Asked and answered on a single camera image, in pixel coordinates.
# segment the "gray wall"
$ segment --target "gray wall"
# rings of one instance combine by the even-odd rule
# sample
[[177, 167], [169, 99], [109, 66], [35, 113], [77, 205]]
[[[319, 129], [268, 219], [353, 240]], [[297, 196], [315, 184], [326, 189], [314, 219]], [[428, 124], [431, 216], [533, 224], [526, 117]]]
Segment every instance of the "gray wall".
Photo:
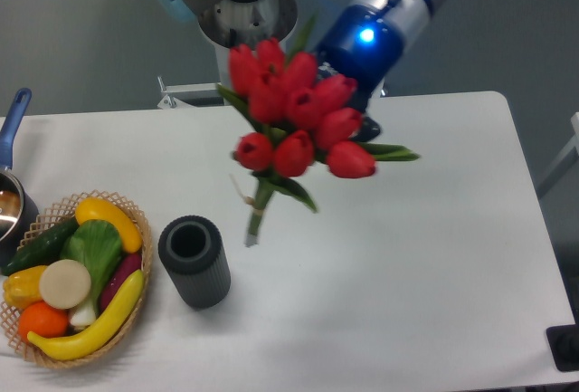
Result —
[[[348, 0], [298, 0], [318, 12], [316, 41]], [[0, 0], [0, 113], [33, 89], [30, 114], [153, 109], [167, 85], [216, 81], [196, 24], [155, 0]], [[579, 111], [577, 0], [448, 0], [387, 76], [391, 94], [494, 90], [509, 100], [537, 178]], [[579, 274], [579, 167], [542, 207], [566, 273]]]

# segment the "woven basket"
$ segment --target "woven basket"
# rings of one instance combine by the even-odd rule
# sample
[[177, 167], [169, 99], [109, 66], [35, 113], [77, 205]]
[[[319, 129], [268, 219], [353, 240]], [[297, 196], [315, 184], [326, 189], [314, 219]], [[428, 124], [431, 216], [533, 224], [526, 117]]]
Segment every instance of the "woven basket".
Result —
[[89, 356], [85, 356], [84, 358], [68, 361], [59, 361], [49, 358], [34, 345], [24, 343], [18, 334], [18, 319], [20, 317], [20, 311], [12, 306], [8, 306], [4, 300], [2, 300], [2, 303], [0, 304], [0, 325], [5, 330], [6, 337], [8, 337], [8, 345], [14, 349], [16, 354], [22, 356], [24, 360], [32, 361], [41, 367], [73, 368], [100, 358], [109, 352], [110, 349], [112, 349], [125, 337], [125, 335], [133, 326], [139, 311], [142, 309], [148, 279], [151, 273], [151, 262], [153, 258], [153, 240], [151, 237], [151, 229], [148, 225], [148, 221], [145, 218], [145, 215], [138, 209], [138, 206], [136, 206], [133, 202], [126, 199], [125, 197], [119, 195], [118, 193], [107, 193], [95, 190], [91, 193], [81, 193], [79, 195], [65, 197], [60, 203], [52, 204], [50, 208], [46, 208], [44, 210], [43, 214], [40, 214], [36, 217], [35, 223], [30, 225], [30, 230], [24, 235], [24, 239], [20, 242], [20, 247], [29, 243], [42, 231], [53, 226], [64, 217], [73, 216], [77, 204], [86, 197], [100, 197], [108, 200], [123, 210], [123, 212], [128, 215], [137, 225], [139, 232], [141, 233], [141, 237], [143, 238], [141, 268], [145, 277], [145, 286], [141, 296], [137, 301], [137, 304], [135, 305], [135, 309], [131, 312], [127, 321], [123, 324], [117, 334], [107, 344], [105, 344], [104, 347], [89, 354]]

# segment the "cucumber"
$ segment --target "cucumber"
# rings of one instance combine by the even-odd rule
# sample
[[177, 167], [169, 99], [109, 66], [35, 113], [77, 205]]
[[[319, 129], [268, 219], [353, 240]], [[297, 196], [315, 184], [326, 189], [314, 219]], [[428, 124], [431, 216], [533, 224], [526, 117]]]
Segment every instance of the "cucumber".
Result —
[[36, 265], [45, 265], [58, 260], [64, 243], [78, 228], [76, 219], [71, 217], [46, 229], [16, 251], [12, 261], [2, 268], [2, 274], [9, 276]]

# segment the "blue pot handle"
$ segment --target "blue pot handle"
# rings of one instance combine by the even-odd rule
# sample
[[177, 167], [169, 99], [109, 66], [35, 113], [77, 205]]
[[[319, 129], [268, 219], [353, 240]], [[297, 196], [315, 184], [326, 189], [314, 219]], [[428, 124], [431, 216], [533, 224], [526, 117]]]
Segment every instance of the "blue pot handle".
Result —
[[20, 127], [20, 122], [26, 113], [28, 102], [33, 93], [30, 89], [20, 89], [14, 96], [14, 101], [10, 106], [8, 115], [0, 129], [0, 168], [12, 168], [12, 146], [16, 131]]

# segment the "red tulip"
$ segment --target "red tulip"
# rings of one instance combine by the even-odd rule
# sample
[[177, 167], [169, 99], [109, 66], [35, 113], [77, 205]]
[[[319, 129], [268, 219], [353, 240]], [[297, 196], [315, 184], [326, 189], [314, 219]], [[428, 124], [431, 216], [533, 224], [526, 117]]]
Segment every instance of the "red tulip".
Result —
[[286, 54], [281, 50], [280, 43], [275, 37], [259, 42], [256, 51], [257, 58], [266, 71], [281, 75]]
[[273, 146], [263, 134], [253, 132], [242, 137], [235, 150], [235, 159], [249, 170], [265, 170], [273, 160]]
[[322, 119], [318, 99], [312, 89], [302, 87], [293, 91], [286, 105], [286, 118], [298, 129], [314, 129]]
[[263, 74], [250, 89], [250, 114], [261, 123], [279, 122], [283, 120], [286, 97], [280, 78], [270, 73]]
[[306, 131], [286, 137], [273, 153], [273, 167], [283, 177], [303, 175], [314, 160], [314, 145]]
[[332, 111], [322, 118], [316, 129], [314, 139], [322, 150], [328, 150], [336, 143], [346, 140], [362, 125], [362, 113], [345, 108]]
[[370, 177], [376, 172], [376, 162], [365, 149], [353, 141], [340, 141], [326, 157], [329, 171], [337, 177], [350, 179]]
[[287, 92], [301, 87], [311, 87], [318, 76], [318, 61], [311, 54], [299, 52], [283, 73], [283, 84]]
[[229, 51], [229, 73], [233, 89], [241, 96], [245, 97], [250, 93], [253, 83], [264, 72], [249, 46], [242, 44]]
[[356, 91], [357, 84], [355, 79], [347, 78], [341, 73], [316, 84], [314, 93], [321, 104], [322, 114], [344, 107]]

